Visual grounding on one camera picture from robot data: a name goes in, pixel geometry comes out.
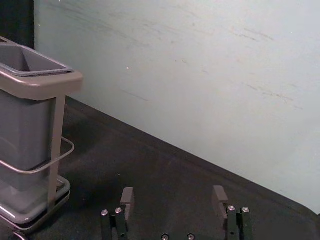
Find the black table surface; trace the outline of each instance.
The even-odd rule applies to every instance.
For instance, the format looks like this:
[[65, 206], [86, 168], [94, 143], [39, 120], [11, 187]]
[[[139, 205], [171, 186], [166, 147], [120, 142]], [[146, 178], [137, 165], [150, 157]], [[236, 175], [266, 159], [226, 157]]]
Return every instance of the black table surface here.
[[100, 212], [114, 210], [125, 187], [135, 194], [131, 240], [165, 232], [222, 240], [214, 185], [251, 209], [255, 240], [320, 240], [320, 217], [302, 205], [71, 98], [63, 136], [76, 146], [59, 170], [71, 183], [70, 200], [32, 240], [101, 240]]

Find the bin handle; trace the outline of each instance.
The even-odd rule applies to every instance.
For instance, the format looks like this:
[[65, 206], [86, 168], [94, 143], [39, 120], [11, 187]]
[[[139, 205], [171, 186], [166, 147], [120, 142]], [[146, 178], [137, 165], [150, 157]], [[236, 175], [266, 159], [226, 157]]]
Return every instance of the bin handle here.
[[62, 137], [61, 138], [63, 141], [65, 141], [66, 143], [70, 144], [71, 145], [71, 150], [67, 151], [65, 154], [61, 155], [60, 157], [56, 158], [55, 160], [53, 161], [50, 161], [49, 163], [47, 163], [46, 165], [42, 166], [42, 167], [39, 167], [37, 169], [34, 169], [34, 170], [30, 170], [30, 171], [25, 171], [25, 170], [21, 170], [19, 168], [16, 168], [10, 164], [8, 164], [7, 162], [5, 161], [2, 161], [0, 159], [0, 165], [18, 173], [18, 174], [24, 174], [24, 175], [31, 175], [31, 174], [37, 174], [37, 173], [40, 173], [46, 169], [48, 169], [49, 167], [51, 167], [53, 164], [59, 162], [60, 160], [64, 159], [65, 157], [69, 156], [74, 150], [75, 150], [75, 145], [72, 141], [66, 139], [65, 137]]

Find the bin base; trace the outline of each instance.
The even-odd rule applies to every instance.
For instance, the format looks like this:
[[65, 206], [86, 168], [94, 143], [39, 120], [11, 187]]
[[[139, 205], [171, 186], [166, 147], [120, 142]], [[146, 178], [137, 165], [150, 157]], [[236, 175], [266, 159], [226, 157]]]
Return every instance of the bin base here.
[[24, 233], [32, 232], [69, 199], [70, 183], [61, 176], [57, 182], [56, 203], [50, 212], [47, 211], [48, 180], [23, 192], [0, 182], [0, 223]]

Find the light blue wall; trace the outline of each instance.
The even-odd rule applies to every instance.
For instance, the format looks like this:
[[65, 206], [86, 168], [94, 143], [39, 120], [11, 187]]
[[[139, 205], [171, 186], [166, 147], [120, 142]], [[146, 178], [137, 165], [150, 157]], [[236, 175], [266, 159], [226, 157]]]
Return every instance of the light blue wall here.
[[320, 1], [36, 0], [78, 100], [320, 213]]

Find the bolt head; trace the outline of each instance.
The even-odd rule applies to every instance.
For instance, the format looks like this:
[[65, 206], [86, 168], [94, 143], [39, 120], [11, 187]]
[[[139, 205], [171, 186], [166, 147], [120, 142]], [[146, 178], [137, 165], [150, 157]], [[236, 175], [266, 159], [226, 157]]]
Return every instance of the bolt head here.
[[101, 212], [101, 216], [106, 216], [106, 215], [108, 215], [108, 210], [106, 209], [106, 210], [103, 210], [102, 212]]
[[228, 206], [228, 209], [229, 209], [230, 211], [236, 210], [236, 208], [235, 208], [234, 206], [232, 206], [232, 205]]
[[188, 234], [187, 239], [188, 239], [188, 240], [195, 240], [196, 237], [195, 237], [195, 235], [193, 235], [192, 233], [190, 233], [190, 234]]
[[169, 236], [167, 234], [162, 235], [161, 240], [169, 240]]
[[121, 207], [117, 207], [117, 208], [115, 209], [115, 213], [116, 213], [116, 214], [119, 214], [119, 213], [121, 213], [121, 212], [122, 212]]
[[248, 207], [243, 207], [242, 208], [242, 212], [244, 213], [249, 213], [250, 212], [250, 209]]

